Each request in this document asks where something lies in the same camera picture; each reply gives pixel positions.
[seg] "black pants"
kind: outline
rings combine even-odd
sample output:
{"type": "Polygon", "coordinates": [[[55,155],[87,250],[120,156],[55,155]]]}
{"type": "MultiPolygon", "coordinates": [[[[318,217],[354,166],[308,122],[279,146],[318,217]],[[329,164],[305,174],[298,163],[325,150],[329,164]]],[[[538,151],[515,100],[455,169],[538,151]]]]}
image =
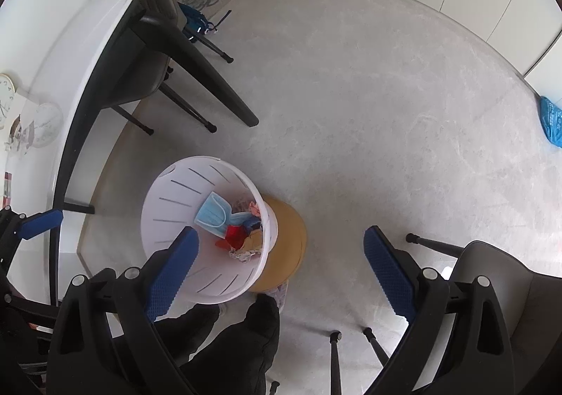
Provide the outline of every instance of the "black pants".
{"type": "MultiPolygon", "coordinates": [[[[218,306],[196,304],[177,318],[155,322],[170,355],[199,395],[263,395],[265,372],[279,344],[279,310],[272,297],[259,294],[246,318],[224,329],[188,361],[218,319],[218,306]]],[[[130,355],[123,336],[115,339],[122,358],[130,355]]]]}

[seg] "black table leg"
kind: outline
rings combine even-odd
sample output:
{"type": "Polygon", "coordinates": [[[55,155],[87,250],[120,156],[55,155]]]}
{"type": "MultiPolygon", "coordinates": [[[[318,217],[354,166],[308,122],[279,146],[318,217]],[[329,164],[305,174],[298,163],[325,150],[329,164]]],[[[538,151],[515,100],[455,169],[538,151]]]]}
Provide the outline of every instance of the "black table leg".
{"type": "Polygon", "coordinates": [[[189,35],[193,35],[197,40],[199,40],[203,45],[207,46],[210,50],[216,52],[219,56],[221,56],[224,60],[226,60],[229,64],[234,62],[234,59],[226,54],[223,50],[221,50],[217,45],[211,42],[208,38],[204,35],[201,35],[199,32],[196,32],[190,29],[188,26],[185,26],[184,31],[187,32],[189,35]]]}
{"type": "Polygon", "coordinates": [[[150,127],[142,124],[142,122],[139,121],[137,118],[135,118],[131,113],[129,113],[126,110],[123,110],[123,108],[120,107],[120,105],[115,105],[114,107],[111,107],[111,109],[114,110],[116,113],[120,114],[123,118],[125,118],[130,123],[136,125],[138,128],[140,128],[148,135],[152,135],[154,133],[154,129],[151,129],[150,127]]]}
{"type": "Polygon", "coordinates": [[[207,128],[207,130],[214,134],[216,132],[216,126],[214,124],[209,123],[200,113],[199,111],[195,110],[189,103],[187,103],[184,99],[179,97],[178,93],[174,91],[170,86],[166,83],[162,83],[158,88],[162,94],[168,97],[171,101],[173,101],[178,107],[184,110],[187,114],[198,120],[203,126],[207,128]]]}
{"type": "Polygon", "coordinates": [[[330,335],[332,356],[330,360],[330,395],[342,395],[342,381],[339,376],[338,341],[342,339],[340,331],[334,331],[330,335]]]}
{"type": "Polygon", "coordinates": [[[234,89],[170,20],[158,13],[146,13],[131,29],[148,48],[175,60],[247,126],[259,123],[234,89]]]}

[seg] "red cloth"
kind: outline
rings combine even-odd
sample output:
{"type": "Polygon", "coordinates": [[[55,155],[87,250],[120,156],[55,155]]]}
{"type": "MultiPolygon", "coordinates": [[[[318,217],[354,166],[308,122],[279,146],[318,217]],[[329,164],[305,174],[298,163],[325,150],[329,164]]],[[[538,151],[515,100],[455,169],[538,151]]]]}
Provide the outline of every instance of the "red cloth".
{"type": "Polygon", "coordinates": [[[217,246],[217,248],[221,248],[221,249],[226,249],[227,251],[230,250],[230,245],[228,244],[228,242],[226,240],[218,240],[215,243],[215,246],[217,246]]]}
{"type": "Polygon", "coordinates": [[[248,234],[243,225],[229,225],[224,239],[235,251],[238,251],[244,244],[244,240],[247,236],[248,234]]]}

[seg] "blue plastic bag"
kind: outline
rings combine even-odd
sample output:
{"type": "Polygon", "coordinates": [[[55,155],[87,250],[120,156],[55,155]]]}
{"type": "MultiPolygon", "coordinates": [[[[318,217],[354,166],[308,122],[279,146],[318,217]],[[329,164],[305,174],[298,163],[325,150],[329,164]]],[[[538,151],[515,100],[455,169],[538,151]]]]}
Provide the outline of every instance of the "blue plastic bag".
{"type": "Polygon", "coordinates": [[[541,125],[549,142],[562,148],[562,110],[541,97],[541,125]]]}

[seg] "foot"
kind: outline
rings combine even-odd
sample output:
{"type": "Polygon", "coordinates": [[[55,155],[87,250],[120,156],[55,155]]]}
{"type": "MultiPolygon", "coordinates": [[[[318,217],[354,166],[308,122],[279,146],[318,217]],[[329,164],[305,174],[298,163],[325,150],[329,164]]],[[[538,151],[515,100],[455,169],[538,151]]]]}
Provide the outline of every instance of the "foot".
{"type": "Polygon", "coordinates": [[[273,297],[275,302],[277,303],[277,308],[279,308],[279,312],[283,311],[285,308],[285,298],[287,297],[287,288],[289,286],[289,281],[285,281],[282,284],[279,284],[277,287],[273,289],[266,290],[264,294],[273,297]]]}

